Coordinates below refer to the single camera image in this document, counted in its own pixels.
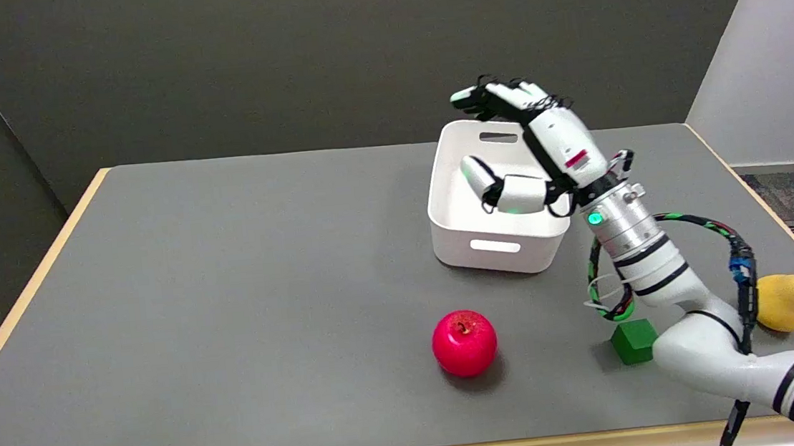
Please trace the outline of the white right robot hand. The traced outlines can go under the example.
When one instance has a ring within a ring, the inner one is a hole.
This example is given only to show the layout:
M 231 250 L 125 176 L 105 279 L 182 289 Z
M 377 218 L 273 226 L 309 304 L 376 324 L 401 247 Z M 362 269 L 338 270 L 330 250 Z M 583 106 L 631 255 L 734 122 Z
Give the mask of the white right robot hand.
M 473 86 L 452 94 L 451 104 L 481 123 L 497 117 L 517 123 L 521 142 L 545 173 L 544 178 L 498 175 L 481 157 L 464 156 L 459 171 L 488 214 L 547 212 L 569 218 L 626 186 L 633 153 L 623 150 L 607 160 L 567 97 L 544 92 L 526 79 L 500 82 L 481 75 Z

